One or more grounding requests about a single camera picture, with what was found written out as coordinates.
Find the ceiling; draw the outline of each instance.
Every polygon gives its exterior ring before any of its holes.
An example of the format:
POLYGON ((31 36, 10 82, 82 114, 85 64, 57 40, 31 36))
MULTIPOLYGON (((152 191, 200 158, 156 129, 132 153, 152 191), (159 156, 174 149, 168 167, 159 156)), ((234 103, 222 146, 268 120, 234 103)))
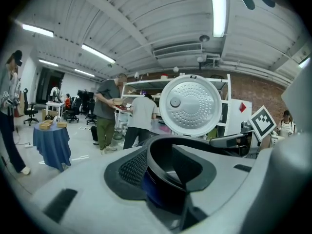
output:
POLYGON ((214 58, 203 68, 263 76, 287 85, 311 53, 311 39, 299 16, 254 0, 227 0, 227 28, 213 37, 212 0, 32 0, 18 16, 14 37, 32 42, 38 58, 92 73, 96 80, 118 73, 196 68, 197 57, 214 58), (54 32, 50 38, 23 31, 21 23, 54 32), (200 42, 201 35, 210 40, 200 42), (156 58, 154 50, 201 43, 199 51, 156 58), (86 44, 116 60, 113 65, 85 50, 86 44))

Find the food container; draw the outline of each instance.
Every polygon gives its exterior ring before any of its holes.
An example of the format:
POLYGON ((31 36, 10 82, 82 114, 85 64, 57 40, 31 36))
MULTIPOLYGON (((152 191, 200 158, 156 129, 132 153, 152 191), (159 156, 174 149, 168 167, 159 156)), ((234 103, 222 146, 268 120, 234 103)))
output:
POLYGON ((53 120, 52 119, 47 119, 47 120, 44 121, 44 123, 47 123, 47 124, 51 125, 53 123, 53 120))
POLYGON ((57 127, 67 127, 67 122, 58 122, 57 127))
POLYGON ((115 98, 113 101, 114 101, 114 104, 115 104, 116 106, 119 106, 119 105, 122 104, 123 99, 121 99, 121 98, 115 98))
POLYGON ((39 128, 42 130, 49 130, 50 126, 51 125, 49 123, 45 123, 45 122, 39 124, 39 128))

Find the fluorescent light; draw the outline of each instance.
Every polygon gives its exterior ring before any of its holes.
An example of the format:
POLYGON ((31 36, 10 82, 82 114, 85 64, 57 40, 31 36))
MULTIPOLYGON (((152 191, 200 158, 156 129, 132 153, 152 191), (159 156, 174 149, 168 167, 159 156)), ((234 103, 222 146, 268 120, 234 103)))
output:
POLYGON ((226 0, 213 0, 214 37, 223 37, 226 23, 226 0))
POLYGON ((34 26, 31 26, 31 25, 27 25, 27 24, 23 24, 22 27, 23 27, 24 30, 29 30, 29 31, 32 31, 32 32, 36 32, 36 33, 48 36, 48 37, 53 37, 53 32, 52 31, 48 31, 48 30, 41 29, 41 28, 38 28, 38 27, 34 27, 34 26))
POLYGON ((302 63, 299 64, 299 67, 300 67, 300 68, 305 68, 305 67, 309 64, 310 59, 311 59, 311 58, 309 57, 309 58, 307 58, 306 60, 304 60, 302 63))
POLYGON ((92 77, 95 76, 95 75, 89 74, 89 73, 87 73, 87 72, 81 71, 81 70, 76 69, 76 68, 75 68, 75 71, 76 71, 76 72, 79 72, 79 73, 82 73, 82 74, 85 74, 85 75, 88 75, 88 76, 92 76, 92 77))
POLYGON ((52 62, 49 62, 49 61, 46 61, 46 60, 41 60, 41 59, 39 59, 39 61, 40 61, 40 62, 43 62, 43 63, 46 63, 46 64, 49 64, 49 65, 52 65, 52 66, 56 66, 56 67, 58 67, 58 65, 57 65, 57 64, 52 63, 52 62))
POLYGON ((93 49, 93 48, 88 47, 87 45, 84 45, 84 44, 83 44, 83 45, 81 46, 81 48, 84 49, 84 50, 86 50, 86 51, 88 51, 88 52, 90 52, 90 53, 92 53, 92 54, 94 54, 94 55, 96 55, 96 56, 98 56, 98 57, 101 57, 102 59, 108 61, 108 62, 111 63, 111 64, 114 64, 114 63, 116 62, 114 59, 109 58, 108 56, 106 56, 106 55, 100 53, 99 51, 97 51, 97 50, 95 50, 95 49, 93 49))

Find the white wall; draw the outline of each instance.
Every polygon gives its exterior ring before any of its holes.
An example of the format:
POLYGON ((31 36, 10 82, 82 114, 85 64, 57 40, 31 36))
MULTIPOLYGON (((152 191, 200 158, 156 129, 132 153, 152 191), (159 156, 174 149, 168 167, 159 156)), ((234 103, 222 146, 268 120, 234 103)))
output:
POLYGON ((37 72, 39 72, 41 69, 41 66, 38 66, 38 58, 36 55, 36 50, 33 49, 33 51, 30 53, 29 57, 27 58, 22 74, 20 74, 19 71, 19 77, 20 79, 20 89, 23 92, 25 88, 28 89, 27 93, 27 99, 28 103, 33 102, 34 99, 34 93, 37 83, 37 72))
POLYGON ((60 92, 74 97, 77 95, 78 90, 86 89, 89 92, 94 92, 95 88, 97 88, 96 82, 65 73, 60 92))

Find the black pants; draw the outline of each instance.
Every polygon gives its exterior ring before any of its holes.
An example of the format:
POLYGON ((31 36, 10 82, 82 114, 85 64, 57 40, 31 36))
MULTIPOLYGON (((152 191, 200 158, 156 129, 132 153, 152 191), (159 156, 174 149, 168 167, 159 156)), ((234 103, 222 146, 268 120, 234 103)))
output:
POLYGON ((123 144, 123 149, 131 148, 138 136, 138 142, 141 143, 145 141, 150 136, 150 131, 137 127, 128 127, 125 136, 125 143, 123 144))
POLYGON ((91 127, 92 138, 94 141, 98 140, 98 131, 96 126, 91 127))
POLYGON ((1 130, 1 134, 2 134, 2 138, 3 138, 5 148, 8 152, 9 158, 10 158, 10 162, 13 165, 15 171, 17 173, 20 173, 21 170, 24 169, 25 163, 21 159, 20 154, 19 154, 19 152, 16 148, 16 145, 14 143, 10 117, 12 117, 12 116, 8 116, 8 115, 0 112, 0 130, 1 130))

